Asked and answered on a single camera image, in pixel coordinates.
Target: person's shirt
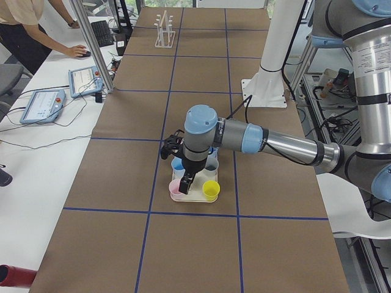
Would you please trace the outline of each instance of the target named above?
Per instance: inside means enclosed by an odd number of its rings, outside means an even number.
[[[1,24],[38,24],[44,0],[0,0]]]

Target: screen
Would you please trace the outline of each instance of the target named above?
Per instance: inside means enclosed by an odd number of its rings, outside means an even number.
[[[119,32],[121,32],[120,16],[118,13],[118,6],[116,1],[117,0],[108,0],[108,3],[112,13],[112,17],[114,17],[114,21],[117,25],[117,29],[119,30]]]
[[[75,93],[95,90],[95,77],[91,68],[85,68],[72,72],[73,91]]]
[[[38,92],[29,106],[29,112],[24,119],[41,120],[51,115],[51,109],[59,92]]]

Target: black pants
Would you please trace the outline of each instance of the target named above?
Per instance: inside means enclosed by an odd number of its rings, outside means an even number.
[[[39,26],[39,29],[46,33],[41,26]],[[37,72],[51,52],[51,49],[30,37],[21,24],[14,26],[0,24],[0,37],[0,42],[4,47],[32,74]]]

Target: blue tape line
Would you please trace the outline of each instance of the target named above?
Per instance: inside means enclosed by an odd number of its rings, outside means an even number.
[[[83,211],[83,212],[122,212],[124,214],[148,214],[147,211],[132,211],[126,209],[88,209],[88,208],[71,208],[64,207],[66,211]]]
[[[127,138],[117,138],[117,137],[91,137],[94,140],[129,140],[131,142],[162,142],[159,139],[127,139]]]
[[[156,30],[156,27],[147,27],[147,26],[134,26],[134,28],[139,29],[154,29]],[[200,27],[173,27],[172,29],[179,29],[179,30],[195,30],[195,31],[255,31],[255,32],[264,32],[269,31],[269,29],[210,29],[210,28],[200,28]]]
[[[124,89],[117,89],[119,92],[153,92],[153,93],[225,93],[229,94],[230,92],[203,92],[199,90],[124,90]],[[231,93],[233,95],[241,95],[242,93]]]
[[[241,218],[241,219],[266,219],[266,220],[308,220],[308,221],[328,221],[324,217],[287,217],[282,215],[230,215],[230,214],[207,214],[201,212],[158,212],[158,211],[136,211],[130,209],[94,209],[94,208],[73,208],[70,206],[64,207],[67,211],[82,211],[82,212],[119,212],[124,214],[156,214],[156,215],[183,215],[183,216],[198,216],[198,217],[218,217],[218,218]]]
[[[124,54],[124,56],[139,56],[139,57],[175,57],[175,55],[155,55],[155,54]],[[183,58],[227,58],[227,56],[201,56],[201,55],[178,55]],[[261,57],[230,57],[232,59],[259,59]]]
[[[182,14],[181,14],[181,21],[180,21],[180,28],[182,27],[182,21],[183,21],[183,12],[184,8],[182,8]],[[170,94],[171,94],[171,87],[172,87],[172,81],[174,79],[174,71],[175,71],[175,63],[177,60],[177,54],[178,54],[178,45],[179,45],[179,39],[180,39],[180,34],[181,34],[181,29],[179,28],[178,31],[178,38],[177,38],[177,47],[175,49],[175,57],[174,57],[174,63],[172,65],[172,72],[171,72],[171,79],[170,79],[170,87],[169,87],[169,94],[167,96],[167,103],[166,103],[166,110],[164,113],[164,121],[163,121],[163,126],[161,130],[161,141],[159,144],[159,150],[161,148],[161,144],[163,141],[163,135],[164,135],[164,128],[166,127],[166,118],[167,118],[167,112],[168,112],[168,107],[170,103]],[[142,262],[144,258],[144,251],[145,251],[145,243],[147,241],[147,234],[148,234],[148,227],[149,227],[149,220],[150,220],[150,215],[151,215],[151,209],[152,209],[152,202],[153,202],[153,194],[155,193],[155,185],[156,185],[156,177],[158,174],[158,169],[159,169],[159,160],[160,160],[160,153],[158,151],[158,158],[156,160],[156,168],[155,168],[155,175],[153,177],[153,185],[152,185],[152,191],[151,191],[151,198],[149,202],[149,207],[148,207],[148,216],[147,216],[147,223],[145,224],[145,232],[144,232],[144,238],[142,241],[142,248],[141,248],[141,255],[140,255],[140,261],[139,261],[139,269],[137,271],[137,280],[136,280],[136,285],[134,287],[134,293],[137,293],[139,289],[139,283],[140,283],[140,275],[141,275],[141,269],[142,269]]]
[[[151,212],[154,215],[183,215],[196,217],[217,217],[217,218],[236,218],[236,215],[228,214],[204,214],[200,212]]]
[[[273,220],[309,220],[309,221],[328,221],[329,218],[322,217],[285,217],[279,215],[241,215],[244,219],[273,219]]]
[[[228,47],[228,27],[227,27],[227,10],[224,9],[224,20],[225,20],[225,42],[227,45],[227,68],[228,68],[228,88],[230,91],[230,111],[232,112],[232,87],[231,87],[231,72],[230,72],[230,54]],[[241,230],[240,230],[240,210],[239,210],[239,194],[238,194],[238,180],[236,173],[236,156],[233,152],[233,174],[235,178],[235,199],[236,199],[236,227],[238,229],[238,257],[239,257],[239,277],[240,277],[240,292],[244,293],[244,281],[243,281],[243,260],[242,260],[242,241],[241,241]]]

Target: blue joint cap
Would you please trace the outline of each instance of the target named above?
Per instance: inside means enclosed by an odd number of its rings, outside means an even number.
[[[376,198],[391,203],[391,164],[376,175],[371,190]]]
[[[217,113],[207,105],[195,105],[188,110],[185,130],[190,134],[204,134],[216,127]]]
[[[344,48],[346,47],[341,38],[329,38],[329,37],[319,37],[313,35],[311,37],[312,46],[315,48]]]
[[[255,154],[262,146],[263,129],[261,126],[248,124],[243,135],[242,153]]]
[[[391,17],[390,0],[352,0],[363,13],[374,17]]]

